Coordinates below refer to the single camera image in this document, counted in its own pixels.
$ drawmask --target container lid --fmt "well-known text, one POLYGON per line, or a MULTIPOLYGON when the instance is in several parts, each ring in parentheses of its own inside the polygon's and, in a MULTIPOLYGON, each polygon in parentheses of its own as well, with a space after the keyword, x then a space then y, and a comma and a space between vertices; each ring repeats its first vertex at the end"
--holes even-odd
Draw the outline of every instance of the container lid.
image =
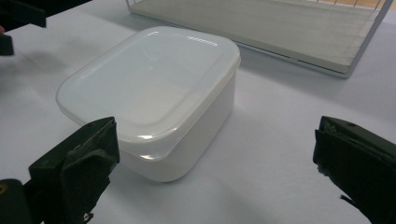
POLYGON ((154 27, 75 73, 56 100, 81 125, 115 117, 121 149, 159 160, 202 116, 239 63, 239 49, 229 39, 154 27))

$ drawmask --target white wire basket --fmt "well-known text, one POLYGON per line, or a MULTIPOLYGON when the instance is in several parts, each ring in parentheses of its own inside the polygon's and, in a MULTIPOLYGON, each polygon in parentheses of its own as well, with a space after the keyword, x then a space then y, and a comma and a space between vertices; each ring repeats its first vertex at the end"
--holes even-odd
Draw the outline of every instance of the white wire basket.
POLYGON ((135 15, 222 35, 241 47, 347 78, 393 0, 126 1, 135 15))

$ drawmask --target white table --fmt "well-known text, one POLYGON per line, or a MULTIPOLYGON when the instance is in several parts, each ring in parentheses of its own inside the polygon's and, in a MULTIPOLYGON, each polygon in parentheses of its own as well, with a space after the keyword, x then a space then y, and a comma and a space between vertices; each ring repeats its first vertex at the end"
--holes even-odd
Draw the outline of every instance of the white table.
MULTIPOLYGON (((78 129, 61 113, 61 83, 135 32, 160 25, 121 0, 94 0, 8 32, 16 55, 0 58, 0 179, 28 166, 78 129)), ((396 12, 350 79, 241 49, 235 105, 204 156, 183 178, 154 183, 119 164, 91 223, 369 223, 312 162, 322 115, 396 143, 396 12)))

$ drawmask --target white plastic container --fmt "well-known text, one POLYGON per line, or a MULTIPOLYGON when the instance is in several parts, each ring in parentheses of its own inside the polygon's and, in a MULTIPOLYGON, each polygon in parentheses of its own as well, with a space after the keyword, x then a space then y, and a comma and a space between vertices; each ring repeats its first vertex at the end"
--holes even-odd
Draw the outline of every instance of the white plastic container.
POLYGON ((154 27, 75 73, 56 98, 80 125, 115 117, 121 162, 171 181, 198 161, 230 114, 239 64, 229 39, 154 27))

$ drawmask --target plastic food container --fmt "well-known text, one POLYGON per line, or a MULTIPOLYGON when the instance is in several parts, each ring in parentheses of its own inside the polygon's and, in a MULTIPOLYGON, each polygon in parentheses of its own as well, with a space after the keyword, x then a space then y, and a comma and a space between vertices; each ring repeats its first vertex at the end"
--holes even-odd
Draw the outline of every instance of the plastic food container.
POLYGON ((232 111, 239 64, 229 39, 154 27, 75 73, 56 99, 80 125, 115 117, 121 162, 166 182, 191 169, 232 111))

